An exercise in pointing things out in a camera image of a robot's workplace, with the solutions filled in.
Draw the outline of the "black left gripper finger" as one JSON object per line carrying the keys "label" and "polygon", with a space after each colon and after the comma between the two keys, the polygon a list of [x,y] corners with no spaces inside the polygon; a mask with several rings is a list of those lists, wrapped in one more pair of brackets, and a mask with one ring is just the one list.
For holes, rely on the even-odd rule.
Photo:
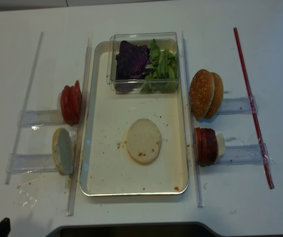
{"label": "black left gripper finger", "polygon": [[0,237],[8,237],[10,233],[10,219],[4,218],[0,222]]}

